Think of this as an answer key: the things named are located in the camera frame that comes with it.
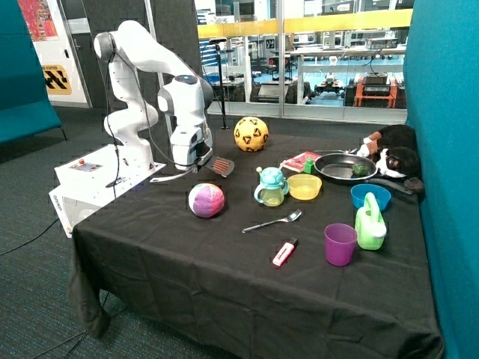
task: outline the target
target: sippy cup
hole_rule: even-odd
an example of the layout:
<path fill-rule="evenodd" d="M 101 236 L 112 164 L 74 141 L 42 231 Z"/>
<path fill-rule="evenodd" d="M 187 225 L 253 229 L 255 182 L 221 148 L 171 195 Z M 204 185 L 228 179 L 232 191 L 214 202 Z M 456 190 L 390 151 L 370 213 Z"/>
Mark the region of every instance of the sippy cup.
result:
<path fill-rule="evenodd" d="M 279 168 L 268 167 L 264 170 L 258 167 L 260 184 L 254 191 L 254 199 L 266 206 L 279 206 L 290 187 Z"/>

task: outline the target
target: red marker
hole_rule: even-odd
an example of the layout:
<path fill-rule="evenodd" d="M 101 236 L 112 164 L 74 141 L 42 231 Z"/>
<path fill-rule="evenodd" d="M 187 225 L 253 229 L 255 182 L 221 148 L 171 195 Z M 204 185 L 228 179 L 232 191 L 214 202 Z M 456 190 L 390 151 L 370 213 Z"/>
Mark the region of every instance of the red marker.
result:
<path fill-rule="evenodd" d="M 298 239 L 292 238 L 284 243 L 283 247 L 279 250 L 276 257 L 272 260 L 272 264 L 281 267 L 284 261 L 293 253 L 294 248 L 298 245 Z"/>

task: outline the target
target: glass window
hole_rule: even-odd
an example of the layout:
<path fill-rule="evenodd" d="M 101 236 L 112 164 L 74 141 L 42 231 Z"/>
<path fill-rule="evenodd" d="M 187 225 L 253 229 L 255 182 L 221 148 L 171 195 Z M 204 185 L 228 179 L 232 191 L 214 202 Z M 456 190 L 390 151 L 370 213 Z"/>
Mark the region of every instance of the glass window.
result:
<path fill-rule="evenodd" d="M 402 123 L 413 2 L 196 0 L 204 76 L 230 114 Z"/>

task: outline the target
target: frying pan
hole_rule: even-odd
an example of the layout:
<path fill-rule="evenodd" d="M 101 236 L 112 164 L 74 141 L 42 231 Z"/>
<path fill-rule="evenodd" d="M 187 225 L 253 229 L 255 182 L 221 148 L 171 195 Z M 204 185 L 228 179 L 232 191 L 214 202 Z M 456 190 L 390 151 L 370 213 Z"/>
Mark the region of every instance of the frying pan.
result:
<path fill-rule="evenodd" d="M 364 176 L 356 176 L 353 174 L 353 165 L 363 165 L 367 174 Z M 376 183 L 401 191 L 405 194 L 413 194 L 407 188 L 394 183 L 385 178 L 380 178 L 378 167 L 370 159 L 365 157 L 350 155 L 347 153 L 330 153 L 319 157 L 314 163 L 316 171 L 325 179 L 341 184 L 356 185 L 359 183 Z"/>

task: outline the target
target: blue bowl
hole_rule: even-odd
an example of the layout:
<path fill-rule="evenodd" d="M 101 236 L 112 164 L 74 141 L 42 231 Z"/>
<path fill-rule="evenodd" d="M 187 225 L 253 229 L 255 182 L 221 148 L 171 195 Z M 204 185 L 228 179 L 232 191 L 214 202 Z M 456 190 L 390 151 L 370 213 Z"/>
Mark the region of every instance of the blue bowl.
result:
<path fill-rule="evenodd" d="M 357 209 L 360 209 L 364 206 L 364 198 L 366 194 L 371 192 L 376 198 L 376 202 L 379 205 L 379 210 L 382 212 L 387 206 L 391 199 L 391 192 L 387 189 L 381 187 L 380 185 L 355 185 L 351 188 L 351 198 L 353 199 L 353 205 Z"/>

